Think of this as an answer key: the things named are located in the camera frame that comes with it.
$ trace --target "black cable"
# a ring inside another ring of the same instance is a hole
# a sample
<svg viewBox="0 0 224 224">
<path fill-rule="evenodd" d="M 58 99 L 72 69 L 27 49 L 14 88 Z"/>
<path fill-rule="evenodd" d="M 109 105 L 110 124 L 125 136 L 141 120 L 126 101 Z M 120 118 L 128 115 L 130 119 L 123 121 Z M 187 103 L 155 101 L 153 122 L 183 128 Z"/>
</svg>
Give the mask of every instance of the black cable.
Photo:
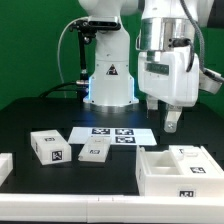
<svg viewBox="0 0 224 224">
<path fill-rule="evenodd" d="M 194 64 L 194 44 L 191 42 L 191 40 L 188 40 L 188 45 L 190 46 L 190 60 L 187 67 L 187 72 L 190 72 Z"/>
<path fill-rule="evenodd" d="M 195 32 L 198 36 L 199 44 L 200 44 L 200 57 L 199 57 L 200 69 L 204 73 L 205 72 L 205 66 L 204 66 L 204 64 L 205 64 L 205 61 L 204 61 L 205 60 L 205 40 L 204 40 L 204 36 L 203 36 L 198 24 L 195 22 L 191 13 L 189 12 L 185 1 L 180 0 L 180 3 L 181 3 L 181 6 L 182 6 L 186 16 L 190 20 L 190 22 L 191 22 L 192 26 L 194 27 Z"/>
<path fill-rule="evenodd" d="M 173 47 L 187 47 L 190 46 L 190 59 L 189 59 L 189 64 L 187 67 L 187 72 L 190 72 L 193 64 L 194 64 L 194 44 L 190 39 L 184 38 L 184 39 L 174 39 L 172 42 Z"/>
<path fill-rule="evenodd" d="M 74 85 L 76 85 L 76 82 L 62 83 L 62 84 L 60 84 L 60 85 L 57 85 L 57 86 L 55 86 L 55 87 L 53 87 L 53 88 L 51 88 L 51 89 L 49 89 L 49 90 L 47 90 L 47 91 L 41 93 L 41 94 L 39 95 L 39 98 L 45 98 L 45 97 L 48 96 L 50 93 L 52 93 L 52 92 L 54 92 L 54 91 L 57 91 L 57 90 L 59 90 L 60 88 L 63 88 L 63 87 L 66 87 L 66 86 L 74 86 Z"/>
<path fill-rule="evenodd" d="M 224 83 L 224 78 L 217 76 L 215 73 L 209 71 L 208 69 L 205 68 L 205 40 L 203 37 L 203 34 L 198 26 L 198 24 L 195 22 L 195 20 L 193 19 L 191 13 L 189 12 L 187 5 L 185 3 L 184 0 L 180 0 L 180 4 L 185 12 L 185 14 L 187 15 L 188 19 L 190 20 L 192 26 L 194 27 L 196 34 L 198 36 L 199 39 L 199 44 L 200 44 L 200 57 L 199 57 L 199 63 L 200 63 L 200 69 L 203 72 L 204 75 L 206 75 L 207 77 L 213 79 L 214 81 L 220 82 L 220 83 Z"/>
</svg>

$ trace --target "white container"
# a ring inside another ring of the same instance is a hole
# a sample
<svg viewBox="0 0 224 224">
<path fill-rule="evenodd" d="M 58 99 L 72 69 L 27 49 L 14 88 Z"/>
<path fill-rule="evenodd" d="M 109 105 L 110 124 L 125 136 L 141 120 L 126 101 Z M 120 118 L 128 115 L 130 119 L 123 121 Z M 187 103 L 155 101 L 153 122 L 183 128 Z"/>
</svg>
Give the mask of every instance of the white container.
<svg viewBox="0 0 224 224">
<path fill-rule="evenodd" d="M 224 172 L 204 147 L 138 148 L 136 178 L 141 196 L 224 197 Z"/>
</svg>

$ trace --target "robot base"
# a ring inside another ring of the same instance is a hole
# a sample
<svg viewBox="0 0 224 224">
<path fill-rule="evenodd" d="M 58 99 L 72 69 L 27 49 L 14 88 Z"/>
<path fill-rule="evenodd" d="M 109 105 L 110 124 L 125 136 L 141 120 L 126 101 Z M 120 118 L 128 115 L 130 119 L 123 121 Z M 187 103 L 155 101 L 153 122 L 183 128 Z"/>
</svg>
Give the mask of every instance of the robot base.
<svg viewBox="0 0 224 224">
<path fill-rule="evenodd" d="M 101 113 L 125 113 L 128 111 L 134 111 L 138 108 L 138 100 L 135 99 L 134 103 L 125 106 L 101 106 L 90 103 L 84 100 L 84 107 L 88 110 L 97 111 Z"/>
</svg>

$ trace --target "warning label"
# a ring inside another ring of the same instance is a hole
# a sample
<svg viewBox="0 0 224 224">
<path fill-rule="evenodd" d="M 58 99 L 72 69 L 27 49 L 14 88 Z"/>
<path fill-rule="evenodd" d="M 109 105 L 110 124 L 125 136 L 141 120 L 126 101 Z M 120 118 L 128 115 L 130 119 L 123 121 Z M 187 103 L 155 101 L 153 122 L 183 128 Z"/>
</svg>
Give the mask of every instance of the warning label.
<svg viewBox="0 0 224 224">
<path fill-rule="evenodd" d="M 110 69 L 107 72 L 107 75 L 118 75 L 117 69 L 115 68 L 114 64 L 111 65 Z"/>
</svg>

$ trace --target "white cube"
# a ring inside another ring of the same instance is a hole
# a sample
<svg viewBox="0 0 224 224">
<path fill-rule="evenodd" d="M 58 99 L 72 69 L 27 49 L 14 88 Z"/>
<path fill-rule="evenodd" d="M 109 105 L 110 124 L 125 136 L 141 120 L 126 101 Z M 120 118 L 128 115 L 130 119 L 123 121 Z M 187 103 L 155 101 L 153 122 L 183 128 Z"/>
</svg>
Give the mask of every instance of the white cube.
<svg viewBox="0 0 224 224">
<path fill-rule="evenodd" d="M 42 165 L 71 161 L 71 146 L 57 130 L 31 132 L 31 145 Z"/>
</svg>

